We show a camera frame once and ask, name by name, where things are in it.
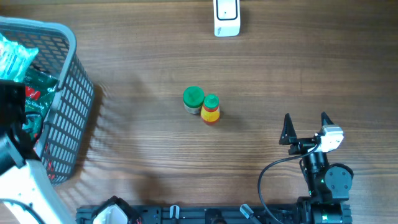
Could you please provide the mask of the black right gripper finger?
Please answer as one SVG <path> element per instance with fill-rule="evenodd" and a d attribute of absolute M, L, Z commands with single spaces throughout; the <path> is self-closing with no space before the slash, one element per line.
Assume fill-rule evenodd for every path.
<path fill-rule="evenodd" d="M 289 113 L 284 116 L 284 125 L 279 139 L 280 145 L 291 145 L 297 143 L 297 134 L 295 132 L 292 118 Z"/>
<path fill-rule="evenodd" d="M 322 126 L 325 125 L 334 125 L 334 122 L 329 118 L 326 112 L 321 113 L 321 123 Z"/>

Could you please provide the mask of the teal wet wipes pack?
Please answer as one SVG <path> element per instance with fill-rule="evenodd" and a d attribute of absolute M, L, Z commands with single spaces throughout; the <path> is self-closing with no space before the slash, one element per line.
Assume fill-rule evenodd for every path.
<path fill-rule="evenodd" d="M 38 48 L 25 48 L 1 34 L 1 79 L 22 83 Z"/>

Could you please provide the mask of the yellow red sauce bottle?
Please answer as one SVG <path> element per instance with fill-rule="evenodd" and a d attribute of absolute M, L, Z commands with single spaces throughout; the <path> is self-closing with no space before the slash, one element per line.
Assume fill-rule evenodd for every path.
<path fill-rule="evenodd" d="M 215 124 L 220 119 L 220 101 L 214 94 L 205 96 L 201 113 L 201 119 L 208 125 Z"/>

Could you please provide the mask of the green lid jar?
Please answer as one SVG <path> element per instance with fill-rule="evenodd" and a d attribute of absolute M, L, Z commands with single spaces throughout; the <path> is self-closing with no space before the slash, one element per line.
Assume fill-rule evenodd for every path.
<path fill-rule="evenodd" d="M 205 99 L 204 91 L 198 86 L 190 86 L 183 93 L 184 108 L 190 114 L 199 114 Z"/>

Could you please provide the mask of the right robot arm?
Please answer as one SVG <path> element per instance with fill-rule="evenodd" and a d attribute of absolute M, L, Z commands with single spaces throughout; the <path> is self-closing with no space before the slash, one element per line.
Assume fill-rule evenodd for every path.
<path fill-rule="evenodd" d="M 321 114 L 321 129 L 311 138 L 298 138 L 289 114 L 284 117 L 279 144 L 289 145 L 289 154 L 301 157 L 300 169 L 308 187 L 308 197 L 299 197 L 292 223 L 352 223 L 351 209 L 345 202 L 354 173 L 344 164 L 330 164 L 327 154 L 339 148 L 344 139 L 340 126 Z"/>

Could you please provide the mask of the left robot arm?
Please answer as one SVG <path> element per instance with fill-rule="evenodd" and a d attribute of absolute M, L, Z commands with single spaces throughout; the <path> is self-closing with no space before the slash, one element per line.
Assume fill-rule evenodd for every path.
<path fill-rule="evenodd" d="M 76 223 L 22 129 L 25 85 L 1 80 L 1 203 L 19 223 Z"/>

